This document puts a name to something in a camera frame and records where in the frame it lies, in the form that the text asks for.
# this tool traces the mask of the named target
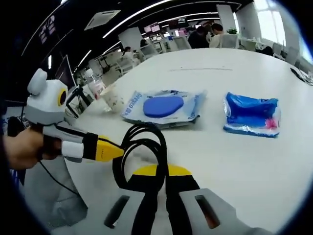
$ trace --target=white pillar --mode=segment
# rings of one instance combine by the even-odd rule
[[[236,12],[240,34],[245,38],[262,38],[258,14],[254,3],[249,3]]]
[[[139,28],[128,28],[118,35],[123,47],[131,47],[132,50],[140,49],[140,41],[143,39]]]
[[[300,50],[300,37],[301,33],[297,22],[293,16],[282,6],[279,8],[279,12],[283,21],[286,41],[284,46],[293,47]]]
[[[224,32],[227,32],[230,28],[236,28],[233,12],[229,5],[216,5],[217,11],[220,15],[220,20],[224,28]]]

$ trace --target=robot ear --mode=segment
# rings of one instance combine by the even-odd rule
[[[27,90],[33,95],[38,95],[46,87],[47,73],[42,69],[37,69],[31,78]]]

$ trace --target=desk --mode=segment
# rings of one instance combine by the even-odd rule
[[[290,67],[284,61],[245,50],[182,50],[154,56],[117,80],[116,86],[124,100],[134,90],[207,89],[207,100],[194,126],[162,131],[169,163],[190,170],[200,187],[211,189],[234,206],[238,218],[246,224],[276,232],[302,203],[313,176],[309,147],[313,88],[297,79]],[[223,98],[227,92],[278,98],[282,111],[279,137],[268,139],[223,131]],[[119,116],[104,114],[101,106],[100,101],[92,103],[75,126],[121,143],[131,125]],[[143,164],[138,157],[141,150],[129,157],[126,175]],[[67,161],[67,167],[88,206],[99,198],[106,200],[109,190],[117,188],[112,163]],[[164,201],[165,196],[159,196],[159,202]],[[156,221],[167,216],[165,206],[160,204]],[[160,224],[159,234],[170,234],[168,224]]]
[[[264,49],[267,46],[266,44],[258,42],[258,41],[254,40],[254,39],[240,38],[239,40],[240,41],[245,41],[247,43],[254,43],[255,44],[254,49]]]

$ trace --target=human hand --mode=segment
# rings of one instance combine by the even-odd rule
[[[55,150],[61,149],[61,141],[55,139],[52,143]],[[42,133],[27,128],[16,137],[4,137],[4,149],[7,154],[9,167],[15,170],[32,168],[40,159],[44,146],[44,136]],[[55,159],[56,155],[44,153],[43,159]]]

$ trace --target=water bottle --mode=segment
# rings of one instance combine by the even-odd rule
[[[104,94],[105,85],[101,77],[96,77],[92,69],[88,69],[85,73],[88,87],[96,100]]]

